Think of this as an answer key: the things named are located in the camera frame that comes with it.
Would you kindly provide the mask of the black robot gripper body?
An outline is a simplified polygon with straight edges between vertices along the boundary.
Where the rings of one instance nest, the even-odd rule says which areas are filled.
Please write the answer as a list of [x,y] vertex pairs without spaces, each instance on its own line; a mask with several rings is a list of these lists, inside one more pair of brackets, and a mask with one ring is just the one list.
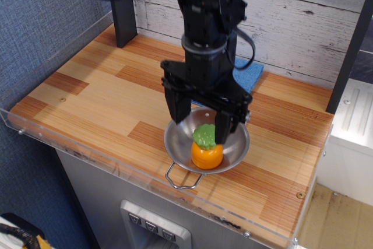
[[191,101],[197,101],[217,112],[234,114],[238,122],[249,118],[248,105],[252,97],[233,78],[233,71],[244,70],[252,63],[235,64],[237,36],[222,38],[216,46],[197,45],[186,36],[182,37],[185,62],[163,61],[162,85],[169,89],[190,87]]

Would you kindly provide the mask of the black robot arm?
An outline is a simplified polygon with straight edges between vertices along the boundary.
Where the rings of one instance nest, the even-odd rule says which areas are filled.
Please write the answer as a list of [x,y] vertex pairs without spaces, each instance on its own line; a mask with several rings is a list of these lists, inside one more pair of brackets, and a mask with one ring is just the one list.
[[216,112],[215,141],[223,144],[245,122],[251,95],[233,77],[243,0],[177,0],[183,19],[184,62],[163,61],[162,84],[170,116],[180,123],[196,101]]

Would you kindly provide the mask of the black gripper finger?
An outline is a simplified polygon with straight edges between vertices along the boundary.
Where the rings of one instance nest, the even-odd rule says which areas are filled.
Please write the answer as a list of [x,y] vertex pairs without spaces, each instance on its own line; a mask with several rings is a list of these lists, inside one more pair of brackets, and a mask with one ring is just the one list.
[[191,112],[190,87],[182,89],[165,88],[165,98],[170,116],[176,124],[183,121]]
[[238,119],[234,114],[225,111],[219,111],[215,118],[215,142],[224,144],[228,136],[235,132],[238,125]]

